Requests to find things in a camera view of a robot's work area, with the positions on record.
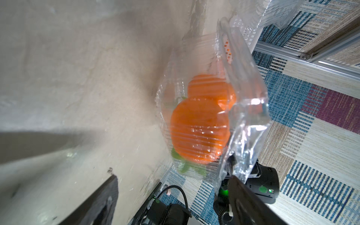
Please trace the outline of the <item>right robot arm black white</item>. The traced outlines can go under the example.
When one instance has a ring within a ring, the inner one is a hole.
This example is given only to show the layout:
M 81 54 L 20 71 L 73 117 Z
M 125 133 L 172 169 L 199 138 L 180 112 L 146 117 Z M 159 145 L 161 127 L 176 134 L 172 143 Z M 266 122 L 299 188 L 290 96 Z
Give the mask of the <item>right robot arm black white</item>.
M 268 204 L 274 204 L 280 193 L 275 168 L 255 163 L 242 184 L 227 174 L 214 197 L 213 208 L 221 225 L 285 225 Z

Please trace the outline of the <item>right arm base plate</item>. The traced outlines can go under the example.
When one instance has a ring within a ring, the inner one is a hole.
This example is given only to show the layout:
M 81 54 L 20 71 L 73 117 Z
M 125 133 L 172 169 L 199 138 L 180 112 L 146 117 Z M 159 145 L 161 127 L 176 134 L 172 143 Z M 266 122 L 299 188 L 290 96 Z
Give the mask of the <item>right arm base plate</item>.
M 159 198 L 170 189 L 179 190 L 184 197 L 185 206 L 180 204 L 166 205 Z M 177 185 L 165 187 L 159 182 L 143 205 L 129 222 L 130 225 L 199 225 L 201 224 L 194 216 L 188 205 L 184 190 Z

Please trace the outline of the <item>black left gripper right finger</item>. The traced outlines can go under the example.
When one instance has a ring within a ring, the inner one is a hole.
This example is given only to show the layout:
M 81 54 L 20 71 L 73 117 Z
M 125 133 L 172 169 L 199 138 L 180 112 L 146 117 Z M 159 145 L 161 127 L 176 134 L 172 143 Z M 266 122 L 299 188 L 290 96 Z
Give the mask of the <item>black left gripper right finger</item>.
M 287 223 L 266 206 L 236 176 L 228 182 L 229 203 L 233 217 L 231 225 L 286 225 Z

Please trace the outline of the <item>clear clamshell container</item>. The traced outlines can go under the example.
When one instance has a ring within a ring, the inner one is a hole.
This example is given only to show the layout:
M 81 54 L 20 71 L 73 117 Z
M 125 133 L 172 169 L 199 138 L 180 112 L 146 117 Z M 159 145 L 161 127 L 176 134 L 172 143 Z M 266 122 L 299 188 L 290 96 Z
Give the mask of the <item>clear clamshell container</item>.
M 247 28 L 261 29 L 275 25 L 285 28 L 297 15 L 305 1 L 301 0 L 238 0 L 230 1 Z
M 269 97 L 243 34 L 227 18 L 172 50 L 155 101 L 178 173 L 216 188 L 227 176 L 247 181 L 271 123 Z

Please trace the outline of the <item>orange container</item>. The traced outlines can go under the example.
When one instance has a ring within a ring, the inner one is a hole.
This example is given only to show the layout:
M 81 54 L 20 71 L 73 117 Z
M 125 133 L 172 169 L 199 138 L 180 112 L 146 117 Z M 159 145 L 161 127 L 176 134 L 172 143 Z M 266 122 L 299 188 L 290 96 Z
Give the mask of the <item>orange container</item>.
M 214 75 L 196 75 L 189 82 L 187 96 L 193 99 L 212 99 L 226 111 L 230 111 L 236 103 L 236 93 L 226 79 Z
M 230 137 L 228 114 L 212 99 L 181 101 L 172 112 L 169 130 L 175 151 L 199 164 L 217 161 Z

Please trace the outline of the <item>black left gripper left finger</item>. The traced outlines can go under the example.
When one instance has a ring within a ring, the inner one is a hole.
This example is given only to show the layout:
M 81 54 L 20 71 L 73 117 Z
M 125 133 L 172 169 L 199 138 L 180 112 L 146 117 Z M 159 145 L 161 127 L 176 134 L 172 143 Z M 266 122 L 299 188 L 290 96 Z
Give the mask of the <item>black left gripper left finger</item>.
M 60 224 L 110 225 L 118 196 L 118 178 L 112 175 Z

